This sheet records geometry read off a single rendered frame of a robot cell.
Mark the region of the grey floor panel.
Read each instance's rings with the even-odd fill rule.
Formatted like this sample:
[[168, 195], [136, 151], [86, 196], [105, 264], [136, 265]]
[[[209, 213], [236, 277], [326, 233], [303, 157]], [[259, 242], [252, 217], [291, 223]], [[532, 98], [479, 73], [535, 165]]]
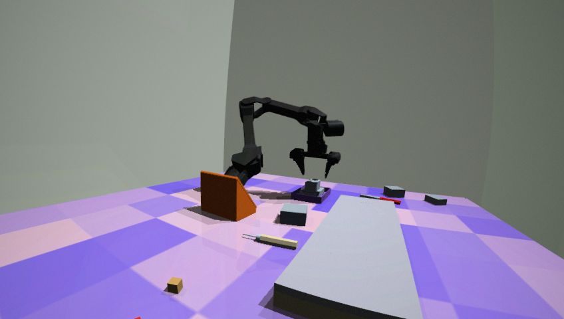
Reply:
[[309, 319], [423, 319], [393, 201], [341, 195], [274, 282]]

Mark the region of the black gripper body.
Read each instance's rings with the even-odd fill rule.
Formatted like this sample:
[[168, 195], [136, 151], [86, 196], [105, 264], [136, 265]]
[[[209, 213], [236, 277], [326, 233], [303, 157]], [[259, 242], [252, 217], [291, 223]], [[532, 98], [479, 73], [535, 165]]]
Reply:
[[308, 138], [308, 151], [304, 152], [304, 149], [295, 148], [290, 151], [290, 158], [299, 160], [303, 156], [310, 158], [322, 158], [327, 159], [329, 163], [338, 163], [341, 159], [341, 154], [339, 152], [330, 152], [329, 154], [323, 154], [323, 137], [322, 138]]

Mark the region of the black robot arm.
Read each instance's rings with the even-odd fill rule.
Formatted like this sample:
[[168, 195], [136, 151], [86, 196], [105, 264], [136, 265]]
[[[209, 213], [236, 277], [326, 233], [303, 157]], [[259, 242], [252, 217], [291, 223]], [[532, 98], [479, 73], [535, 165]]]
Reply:
[[[262, 104], [254, 112], [254, 103]], [[238, 177], [243, 186], [254, 175], [261, 172], [263, 167], [263, 154], [261, 146], [255, 145], [253, 131], [254, 119], [266, 112], [272, 112], [288, 118], [297, 120], [300, 124], [308, 127], [308, 138], [322, 138], [343, 136], [344, 124], [338, 120], [327, 120], [327, 115], [315, 107], [294, 106], [270, 99], [269, 97], [245, 98], [239, 102], [240, 118], [243, 122], [245, 146], [243, 152], [233, 154], [232, 166], [228, 167], [224, 175]], [[319, 116], [321, 117], [318, 123]]]

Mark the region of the tan hexagonal awl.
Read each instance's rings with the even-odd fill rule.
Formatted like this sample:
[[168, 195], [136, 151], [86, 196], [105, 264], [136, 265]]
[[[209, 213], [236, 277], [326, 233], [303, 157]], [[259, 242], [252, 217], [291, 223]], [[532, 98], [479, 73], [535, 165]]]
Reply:
[[[243, 233], [243, 235], [248, 235]], [[291, 239], [282, 239], [282, 238], [278, 238], [278, 237], [273, 237], [273, 236], [269, 236], [269, 235], [259, 235], [257, 234], [256, 236], [253, 235], [248, 235], [251, 237], [256, 237], [257, 241], [260, 241], [261, 243], [267, 243], [267, 244], [271, 244], [271, 245], [278, 245], [278, 246], [282, 246], [282, 247], [287, 247], [290, 249], [297, 249], [297, 245], [298, 245], [298, 241], [294, 241]]]

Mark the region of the red parallel bars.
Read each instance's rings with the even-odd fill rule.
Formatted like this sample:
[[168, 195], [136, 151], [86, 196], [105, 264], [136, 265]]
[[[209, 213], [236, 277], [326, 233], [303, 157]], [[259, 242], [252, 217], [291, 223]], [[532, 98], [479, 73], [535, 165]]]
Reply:
[[387, 198], [383, 198], [383, 197], [374, 197], [374, 196], [366, 195], [366, 194], [364, 194], [364, 195], [360, 194], [360, 197], [365, 197], [365, 198], [369, 198], [369, 199], [379, 199], [379, 200], [383, 200], [383, 201], [386, 201], [386, 200], [387, 201], [393, 201], [394, 204], [397, 204], [397, 205], [400, 205], [400, 203], [401, 203], [401, 200], [395, 200], [395, 199], [390, 199], [390, 198], [387, 199]]

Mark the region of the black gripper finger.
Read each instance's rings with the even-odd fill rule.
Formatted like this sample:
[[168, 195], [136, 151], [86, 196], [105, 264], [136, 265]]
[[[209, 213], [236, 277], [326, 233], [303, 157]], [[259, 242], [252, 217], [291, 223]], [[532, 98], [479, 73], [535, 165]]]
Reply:
[[301, 170], [301, 173], [303, 175], [305, 174], [304, 159], [305, 159], [304, 156], [301, 159], [293, 159], [293, 161], [295, 161], [297, 163], [297, 165], [299, 166], [299, 169]]
[[329, 163], [329, 162], [327, 162], [327, 163], [326, 163], [326, 168], [325, 168], [325, 179], [327, 178], [327, 176], [328, 176], [328, 173], [329, 173], [329, 170], [330, 170], [330, 168], [331, 168], [331, 166], [332, 166], [332, 165], [335, 165], [335, 163]]

